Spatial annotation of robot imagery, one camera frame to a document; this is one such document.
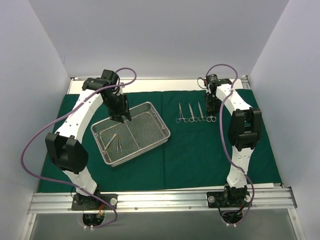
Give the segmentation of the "steel wire mesh tray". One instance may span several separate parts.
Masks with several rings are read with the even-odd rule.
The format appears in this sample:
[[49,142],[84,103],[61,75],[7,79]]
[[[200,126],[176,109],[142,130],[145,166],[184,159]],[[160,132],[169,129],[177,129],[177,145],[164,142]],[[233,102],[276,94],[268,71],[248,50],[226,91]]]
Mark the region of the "steel wire mesh tray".
[[[105,164],[116,167],[168,141],[171,132],[154,105],[146,101],[129,109],[131,121],[123,123],[105,118],[91,126],[91,132]],[[116,138],[104,150],[110,138],[117,134],[122,154],[117,154]]]

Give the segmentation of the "steel surgical scissors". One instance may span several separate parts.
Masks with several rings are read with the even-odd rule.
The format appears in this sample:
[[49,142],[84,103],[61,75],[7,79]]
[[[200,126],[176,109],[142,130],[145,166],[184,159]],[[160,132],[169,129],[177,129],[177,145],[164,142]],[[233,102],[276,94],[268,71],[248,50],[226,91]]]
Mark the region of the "steel surgical scissors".
[[185,118],[183,115],[181,104],[178,103],[178,109],[179,109],[179,117],[175,120],[177,124],[179,123],[188,123],[189,119]]

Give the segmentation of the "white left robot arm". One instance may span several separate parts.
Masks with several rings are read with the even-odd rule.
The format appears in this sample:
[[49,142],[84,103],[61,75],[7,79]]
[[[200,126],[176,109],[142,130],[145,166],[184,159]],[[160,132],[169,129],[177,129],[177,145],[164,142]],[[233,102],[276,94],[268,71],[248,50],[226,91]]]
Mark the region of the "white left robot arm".
[[122,91],[124,86],[117,71],[105,69],[100,77],[89,77],[63,124],[45,137],[49,159],[68,176],[76,192],[84,196],[83,204],[90,210],[100,206],[101,197],[96,193],[98,185],[87,168],[89,154],[82,145],[83,137],[101,105],[107,107],[112,121],[123,123],[132,119],[128,97]]

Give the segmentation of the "steel scalpel handle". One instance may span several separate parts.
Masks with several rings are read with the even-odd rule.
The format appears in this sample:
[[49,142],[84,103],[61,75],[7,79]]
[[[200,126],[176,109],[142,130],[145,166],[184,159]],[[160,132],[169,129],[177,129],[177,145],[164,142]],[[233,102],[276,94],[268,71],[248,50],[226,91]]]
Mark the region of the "steel scalpel handle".
[[119,137],[117,136],[116,137],[116,151],[117,151],[117,154],[122,154],[122,146],[121,146],[121,143],[120,143],[120,139]]

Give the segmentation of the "dark green surgical cloth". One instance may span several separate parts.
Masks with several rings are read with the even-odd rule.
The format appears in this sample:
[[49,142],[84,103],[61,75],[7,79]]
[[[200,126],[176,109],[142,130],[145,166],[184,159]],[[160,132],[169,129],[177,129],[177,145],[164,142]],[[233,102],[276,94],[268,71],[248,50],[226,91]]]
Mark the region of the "dark green surgical cloth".
[[[185,118],[205,112],[203,91],[154,91],[128,93],[130,108],[151,102],[170,130],[168,141],[121,165],[105,164],[91,132],[91,125],[108,117],[102,105],[94,114],[82,139],[88,152],[87,168],[102,192],[153,191],[223,186],[230,171],[219,121],[176,123],[179,103]],[[261,140],[250,158],[248,175],[254,184],[282,183],[264,123]]]

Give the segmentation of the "steel tweezers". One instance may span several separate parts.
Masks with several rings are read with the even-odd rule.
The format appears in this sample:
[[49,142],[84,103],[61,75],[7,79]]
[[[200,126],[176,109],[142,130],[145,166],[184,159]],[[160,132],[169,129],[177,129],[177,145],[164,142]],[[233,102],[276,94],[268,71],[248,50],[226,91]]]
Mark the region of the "steel tweezers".
[[108,147],[110,146],[110,144],[112,143],[112,141],[117,137],[117,133],[115,133],[107,142],[107,144],[104,147],[104,150],[106,151],[108,149]]

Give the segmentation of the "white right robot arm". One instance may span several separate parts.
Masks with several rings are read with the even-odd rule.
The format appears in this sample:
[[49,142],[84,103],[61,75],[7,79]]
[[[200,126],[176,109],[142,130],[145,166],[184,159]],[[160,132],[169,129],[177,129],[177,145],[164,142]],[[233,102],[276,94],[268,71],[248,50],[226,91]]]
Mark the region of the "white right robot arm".
[[206,113],[215,116],[226,107],[231,115],[227,138],[232,146],[232,163],[226,178],[230,189],[222,193],[222,200],[232,207],[240,201],[237,190],[247,187],[250,158],[262,136],[262,112],[246,103],[228,78],[219,79],[216,74],[210,74],[205,77],[204,85]]

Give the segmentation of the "steel surgical forceps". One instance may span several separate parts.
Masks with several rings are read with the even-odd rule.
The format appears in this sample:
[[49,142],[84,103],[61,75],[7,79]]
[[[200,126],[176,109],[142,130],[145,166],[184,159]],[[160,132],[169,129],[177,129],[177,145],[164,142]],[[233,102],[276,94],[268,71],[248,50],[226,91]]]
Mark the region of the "steel surgical forceps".
[[200,117],[198,118],[200,122],[205,122],[207,120],[207,117],[204,116],[203,111],[202,111],[202,107],[201,104],[198,102],[198,109],[199,109],[199,113],[200,113]]

